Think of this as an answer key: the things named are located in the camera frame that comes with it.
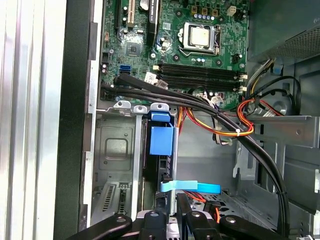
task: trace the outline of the green circuit board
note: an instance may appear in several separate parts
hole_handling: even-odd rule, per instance
[[[235,21],[233,16],[227,15],[230,6],[235,6],[237,11],[248,11],[248,0],[189,0],[184,7],[184,0],[162,0],[160,3],[160,17],[158,23],[155,44],[147,44],[147,26],[149,13],[140,8],[140,1],[135,0],[134,27],[128,28],[120,25],[119,31],[115,31],[115,14],[119,0],[105,0],[104,21],[102,29],[102,53],[101,59],[107,58],[107,74],[101,74],[101,80],[112,84],[115,76],[119,74],[120,65],[131,66],[131,75],[144,80],[146,73],[156,73],[153,66],[159,61],[167,64],[179,64],[184,66],[199,66],[214,69],[245,72],[247,54],[248,19]],[[130,0],[121,1],[121,9],[129,6]],[[192,7],[197,7],[197,14],[192,13]],[[202,9],[207,9],[207,16],[203,17]],[[127,15],[121,11],[122,20]],[[179,51],[179,31],[184,24],[196,23],[220,27],[220,48],[217,55],[191,54],[185,56]],[[233,63],[233,55],[240,54],[242,58]],[[184,92],[187,89],[174,89]],[[238,104],[238,91],[218,92],[222,96],[224,104],[222,108],[232,108]],[[133,103],[144,101],[130,99]]]

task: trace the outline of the vent grille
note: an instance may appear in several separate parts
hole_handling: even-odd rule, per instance
[[[268,51],[270,57],[306,59],[320,54],[320,28],[288,40],[285,44]]]
[[[125,211],[125,204],[126,204],[126,190],[120,191],[120,201],[119,201],[119,208],[118,208],[118,214],[127,214]]]
[[[110,202],[111,202],[111,198],[112,198],[112,196],[114,194],[114,189],[115,189],[114,185],[109,186],[108,192],[106,194],[105,201],[104,201],[104,204],[103,204],[102,212],[105,212],[105,211],[108,210]]]

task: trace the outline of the ram slot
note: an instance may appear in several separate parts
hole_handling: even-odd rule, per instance
[[[114,30],[116,32],[118,32],[118,29],[120,28],[121,2],[121,0],[115,1]]]
[[[238,71],[167,63],[159,64],[159,72],[164,75],[176,77],[191,76],[197,78],[234,81],[238,80],[240,76]]]
[[[193,77],[160,75],[159,78],[165,81],[171,89],[190,89],[202,86],[213,91],[234,92],[240,85],[239,82],[214,81]]]
[[[129,11],[128,11],[128,23],[129,28],[133,28],[135,25],[135,7],[136,0],[129,0]]]

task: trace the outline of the blue plastic tab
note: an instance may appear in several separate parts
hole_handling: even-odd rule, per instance
[[[151,120],[157,122],[170,122],[170,115],[167,112],[153,111],[151,112]]]
[[[190,190],[192,192],[206,193],[206,194],[220,194],[221,186],[217,184],[198,183],[197,189]]]
[[[150,155],[172,155],[173,127],[153,126],[151,128]]]
[[[221,186],[217,184],[198,183],[198,181],[169,181],[161,183],[161,192],[186,190],[206,194],[221,194]]]
[[[171,190],[189,190],[198,187],[198,181],[169,181],[167,183],[161,183],[161,192],[168,192]]]

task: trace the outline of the blue sata port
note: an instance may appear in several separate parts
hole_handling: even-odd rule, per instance
[[[120,65],[119,74],[130,74],[131,66],[130,65]]]

